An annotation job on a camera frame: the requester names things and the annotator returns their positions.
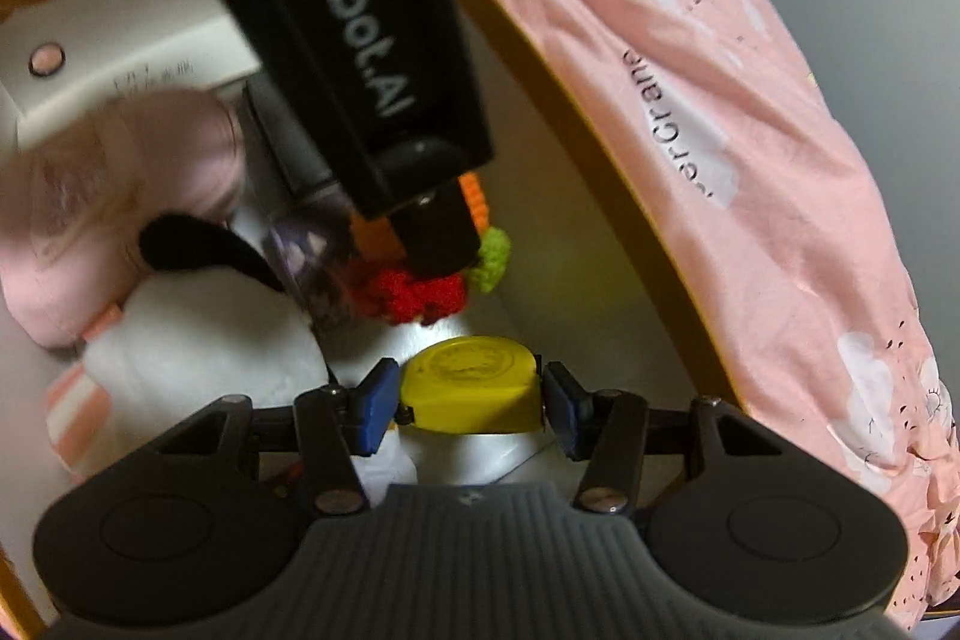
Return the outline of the pink pouch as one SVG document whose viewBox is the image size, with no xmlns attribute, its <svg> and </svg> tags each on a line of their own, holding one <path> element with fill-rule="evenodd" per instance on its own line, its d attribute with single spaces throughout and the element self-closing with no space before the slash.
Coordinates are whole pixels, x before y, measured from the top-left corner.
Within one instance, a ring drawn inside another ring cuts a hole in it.
<svg viewBox="0 0 960 640">
<path fill-rule="evenodd" d="M 235 112 L 194 89 L 117 99 L 2 169 L 2 292 L 32 341 L 68 347 L 148 275 L 143 228 L 161 214 L 223 223 L 239 203 Z"/>
</svg>

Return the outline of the white popcorn plush toy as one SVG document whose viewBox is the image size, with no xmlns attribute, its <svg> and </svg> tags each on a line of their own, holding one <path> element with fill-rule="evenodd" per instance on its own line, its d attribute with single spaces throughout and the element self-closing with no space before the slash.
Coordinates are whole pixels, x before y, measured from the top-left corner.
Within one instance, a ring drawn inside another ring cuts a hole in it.
<svg viewBox="0 0 960 640">
<path fill-rule="evenodd" d="M 224 396 L 285 408 L 334 380 L 306 314 L 235 232 L 163 214 L 139 248 L 148 278 L 47 393 L 47 438 L 76 481 Z"/>
</svg>

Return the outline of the crocheted orange and red fruit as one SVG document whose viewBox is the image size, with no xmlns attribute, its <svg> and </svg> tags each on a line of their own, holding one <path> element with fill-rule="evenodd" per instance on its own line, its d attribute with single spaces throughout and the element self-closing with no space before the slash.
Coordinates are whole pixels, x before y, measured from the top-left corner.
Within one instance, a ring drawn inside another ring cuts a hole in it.
<svg viewBox="0 0 960 640">
<path fill-rule="evenodd" d="M 391 325 L 431 325 L 459 314 L 472 289 L 496 289 L 511 260 L 511 239 L 491 224 L 473 172 L 384 218 L 355 214 L 350 232 L 355 252 L 345 283 L 353 308 Z"/>
</svg>

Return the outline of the pink cloud-print duvet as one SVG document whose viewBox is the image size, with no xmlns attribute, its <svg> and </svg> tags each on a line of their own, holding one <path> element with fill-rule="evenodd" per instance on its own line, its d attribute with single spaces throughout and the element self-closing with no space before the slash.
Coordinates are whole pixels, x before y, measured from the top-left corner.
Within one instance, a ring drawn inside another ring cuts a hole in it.
<svg viewBox="0 0 960 640">
<path fill-rule="evenodd" d="M 770 0 L 491 0 L 679 271 L 732 392 L 905 525 L 903 629 L 958 588 L 958 431 L 861 152 Z"/>
</svg>

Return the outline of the orange cardboard storage box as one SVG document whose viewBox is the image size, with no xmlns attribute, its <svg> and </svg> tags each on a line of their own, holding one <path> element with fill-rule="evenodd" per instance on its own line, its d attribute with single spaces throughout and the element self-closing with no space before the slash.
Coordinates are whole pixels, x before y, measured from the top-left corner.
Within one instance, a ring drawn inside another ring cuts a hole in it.
<svg viewBox="0 0 960 640">
<path fill-rule="evenodd" d="M 581 174 L 583 148 L 540 115 L 482 31 L 467 26 L 464 34 L 496 149 L 480 181 L 494 224 L 511 237 L 508 274 L 493 294 L 473 296 L 462 314 L 427 328 L 348 321 L 322 338 L 334 374 L 353 381 L 380 357 L 408 359 L 467 333 L 501 335 L 563 362 L 584 385 L 618 386 L 661 408 L 682 408 L 695 385 L 636 273 L 622 223 L 602 211 L 599 187 Z M 240 104 L 251 74 L 213 91 Z M 44 393 L 67 362 L 13 321 L 3 323 L 2 620 L 20 637 L 55 617 L 31 538 L 70 484 L 43 416 Z"/>
</svg>

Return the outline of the anime print card box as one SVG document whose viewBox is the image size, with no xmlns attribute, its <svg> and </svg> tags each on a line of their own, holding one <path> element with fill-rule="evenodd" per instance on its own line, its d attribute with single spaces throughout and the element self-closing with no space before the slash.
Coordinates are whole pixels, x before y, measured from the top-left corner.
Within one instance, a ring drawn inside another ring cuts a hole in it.
<svg viewBox="0 0 960 640">
<path fill-rule="evenodd" d="M 352 252 L 350 223 L 342 211 L 304 206 L 268 220 L 267 259 L 320 333 L 337 330 L 352 316 L 345 284 Z"/>
</svg>

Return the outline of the white glasses case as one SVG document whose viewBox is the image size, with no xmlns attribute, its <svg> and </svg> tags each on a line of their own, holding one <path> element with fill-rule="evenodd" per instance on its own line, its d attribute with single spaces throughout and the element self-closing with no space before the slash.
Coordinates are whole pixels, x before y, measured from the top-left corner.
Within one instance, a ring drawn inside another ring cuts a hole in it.
<svg viewBox="0 0 960 640">
<path fill-rule="evenodd" d="M 2 25 L 2 156 L 116 96 L 215 89 L 259 59 L 221 0 L 52 0 Z"/>
</svg>

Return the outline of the yellow tape measure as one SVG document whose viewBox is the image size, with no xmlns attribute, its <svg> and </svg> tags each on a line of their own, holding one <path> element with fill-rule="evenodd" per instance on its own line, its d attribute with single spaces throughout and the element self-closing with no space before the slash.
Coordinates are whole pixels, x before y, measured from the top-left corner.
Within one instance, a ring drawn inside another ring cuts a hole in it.
<svg viewBox="0 0 960 640">
<path fill-rule="evenodd" d="M 416 354 L 398 401 L 413 427 L 438 434 L 527 434 L 544 425 L 537 359 L 499 336 L 459 336 Z"/>
</svg>

